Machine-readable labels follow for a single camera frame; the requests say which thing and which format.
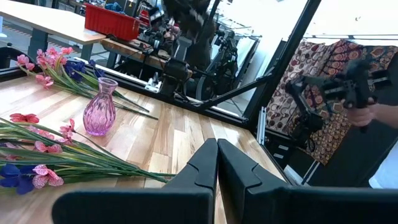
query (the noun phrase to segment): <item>wooden tabletop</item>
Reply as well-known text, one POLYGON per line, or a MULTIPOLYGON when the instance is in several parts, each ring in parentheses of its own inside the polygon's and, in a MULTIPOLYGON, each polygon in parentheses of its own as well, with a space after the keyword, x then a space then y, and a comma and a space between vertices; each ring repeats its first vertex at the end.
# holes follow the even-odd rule
POLYGON ((0 0, 0 16, 83 45, 105 38, 85 29, 85 18, 69 11, 0 0))
MULTIPOLYGON (((140 45, 140 43, 143 43, 143 42, 141 42, 140 40, 130 41, 130 44, 135 45, 137 47, 140 45)), ((141 50, 126 46, 126 45, 116 42, 114 40, 103 39, 103 40, 101 40, 101 44, 108 51, 117 52, 121 55, 134 57, 139 60, 144 59, 144 54, 142 54, 141 50)), ((143 44, 144 44, 144 48, 150 47, 150 45, 148 45, 148 44, 145 44, 145 43, 143 43, 143 44)), ((164 50, 159 50, 159 55, 162 56, 163 58, 170 57, 168 55, 168 53, 164 50)), ((158 57, 151 55, 150 57, 147 58, 147 63, 157 66, 157 67, 164 67, 166 60, 164 60, 163 58, 158 58, 158 57)))
MULTIPOLYGON (((118 157, 151 172, 177 174, 206 139, 225 138, 265 169, 283 179, 249 131, 129 90, 119 88, 118 91, 159 118, 149 119, 117 108, 116 121, 109 133, 103 137, 91 138, 118 157)), ((76 130, 86 133, 83 127, 83 110, 89 102, 87 98, 60 90, 45 90, 33 78, 28 77, 0 83, 0 98, 2 118, 9 119, 9 115, 13 113, 34 113, 40 118, 41 125, 54 130, 66 125, 69 118, 73 118, 76 130)), ((87 143, 78 137, 73 136, 75 140, 87 143)), ((143 178, 103 179, 46 187, 21 196, 0 195, 0 223, 51 223, 50 212, 54 201, 65 192, 75 189, 161 186, 163 183, 143 178)), ((226 223, 219 190, 215 211, 215 223, 226 223)))

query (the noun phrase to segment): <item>person's hand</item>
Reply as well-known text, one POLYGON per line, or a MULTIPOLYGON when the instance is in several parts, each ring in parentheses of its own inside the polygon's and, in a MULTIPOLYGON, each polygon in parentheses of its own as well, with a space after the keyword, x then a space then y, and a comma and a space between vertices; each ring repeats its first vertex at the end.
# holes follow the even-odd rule
POLYGON ((377 105, 374 104, 373 98, 369 98, 369 105, 366 108, 358 109, 352 107, 352 105, 348 105, 347 109, 347 118, 352 125, 363 127, 376 117, 377 105))

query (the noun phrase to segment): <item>glass vase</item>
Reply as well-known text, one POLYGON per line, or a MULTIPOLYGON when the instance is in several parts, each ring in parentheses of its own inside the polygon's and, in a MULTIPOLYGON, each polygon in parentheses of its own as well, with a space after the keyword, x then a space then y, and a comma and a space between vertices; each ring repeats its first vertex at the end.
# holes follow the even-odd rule
POLYGON ((83 124, 87 133, 102 136, 112 127, 116 119, 112 92, 118 83, 109 78, 99 78, 99 92, 87 105, 83 114, 83 124))

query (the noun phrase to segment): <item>table leg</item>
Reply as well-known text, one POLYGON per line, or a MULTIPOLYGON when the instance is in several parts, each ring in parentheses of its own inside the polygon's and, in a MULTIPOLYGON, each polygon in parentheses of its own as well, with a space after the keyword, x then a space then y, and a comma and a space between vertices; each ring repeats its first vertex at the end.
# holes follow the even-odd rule
POLYGON ((92 51, 93 51, 93 44, 84 45, 83 49, 81 50, 80 58, 90 61, 92 51))
POLYGON ((59 4, 58 0, 52 0, 51 8, 59 9, 59 7, 60 7, 60 4, 59 4))
POLYGON ((47 42, 48 37, 49 37, 48 33, 33 28, 32 37, 30 38, 29 48, 27 49, 27 54, 32 58, 36 58, 37 50, 42 49, 43 52, 45 52, 49 44, 47 42))
POLYGON ((106 62, 106 67, 114 69, 114 65, 116 63, 116 58, 117 57, 118 57, 118 55, 116 53, 110 52, 109 53, 109 57, 108 57, 108 62, 106 62))

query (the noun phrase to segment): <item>red storage bin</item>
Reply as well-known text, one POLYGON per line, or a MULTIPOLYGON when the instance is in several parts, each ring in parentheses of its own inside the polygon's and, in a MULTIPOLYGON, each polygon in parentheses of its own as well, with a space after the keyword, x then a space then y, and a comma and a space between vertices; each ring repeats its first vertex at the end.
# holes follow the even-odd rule
POLYGON ((102 34, 113 34, 122 40, 132 40, 138 37, 140 22, 130 16, 103 9, 92 4, 86 6, 86 29, 102 34))

